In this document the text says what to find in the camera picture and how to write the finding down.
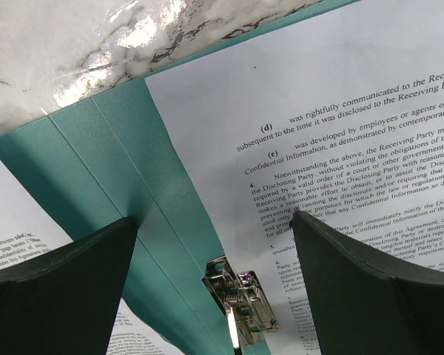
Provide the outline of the metal folder clip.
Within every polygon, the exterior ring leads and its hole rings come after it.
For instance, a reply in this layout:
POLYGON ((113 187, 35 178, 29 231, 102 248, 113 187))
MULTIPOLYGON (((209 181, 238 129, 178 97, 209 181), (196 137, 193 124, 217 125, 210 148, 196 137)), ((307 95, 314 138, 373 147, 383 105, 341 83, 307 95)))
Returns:
POLYGON ((202 282, 226 317, 235 354, 265 342, 266 333, 280 330, 275 313, 254 271, 233 271, 225 256, 210 260, 202 282))

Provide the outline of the printed paper sheets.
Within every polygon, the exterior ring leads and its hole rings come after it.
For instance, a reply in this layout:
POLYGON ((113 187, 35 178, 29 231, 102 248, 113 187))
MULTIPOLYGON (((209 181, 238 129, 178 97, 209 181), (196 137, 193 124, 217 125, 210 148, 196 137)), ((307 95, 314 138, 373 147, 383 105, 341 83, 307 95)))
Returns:
POLYGON ((146 84, 230 265, 266 292, 272 354, 320 353, 298 210, 444 271, 444 1, 357 1, 146 84))

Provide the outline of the teal plastic folder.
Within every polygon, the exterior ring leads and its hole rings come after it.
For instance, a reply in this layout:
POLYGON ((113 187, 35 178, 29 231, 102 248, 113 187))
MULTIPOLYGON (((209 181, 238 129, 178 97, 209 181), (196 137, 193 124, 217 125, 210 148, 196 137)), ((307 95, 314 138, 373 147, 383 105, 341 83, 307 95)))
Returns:
POLYGON ((338 6, 0 1, 0 158, 73 239, 139 219, 124 299, 185 354, 232 351, 201 280, 223 249, 145 78, 338 6))

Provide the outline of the single printed paper sheet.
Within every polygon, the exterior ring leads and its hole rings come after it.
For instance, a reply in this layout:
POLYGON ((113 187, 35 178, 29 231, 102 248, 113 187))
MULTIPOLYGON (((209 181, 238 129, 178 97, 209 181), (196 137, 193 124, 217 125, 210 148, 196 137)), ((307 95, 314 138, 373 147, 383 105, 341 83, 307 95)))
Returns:
MULTIPOLYGON (((0 270, 74 241, 0 160, 0 270)), ((142 322, 121 296, 105 354, 177 354, 178 348, 142 322)))

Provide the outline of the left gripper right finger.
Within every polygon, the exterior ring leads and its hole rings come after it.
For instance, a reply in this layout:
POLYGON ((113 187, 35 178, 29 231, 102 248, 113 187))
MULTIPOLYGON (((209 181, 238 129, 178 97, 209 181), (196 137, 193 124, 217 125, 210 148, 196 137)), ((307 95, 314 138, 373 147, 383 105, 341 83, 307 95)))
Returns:
POLYGON ((444 354, 444 272, 296 211, 294 233, 322 354, 444 354))

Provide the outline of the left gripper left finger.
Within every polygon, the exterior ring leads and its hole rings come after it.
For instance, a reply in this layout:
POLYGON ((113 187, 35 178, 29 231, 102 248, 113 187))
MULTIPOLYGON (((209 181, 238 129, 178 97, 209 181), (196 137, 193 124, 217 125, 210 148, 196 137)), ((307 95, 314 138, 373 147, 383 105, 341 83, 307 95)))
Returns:
POLYGON ((137 231, 122 217, 0 270, 0 354, 105 354, 137 231))

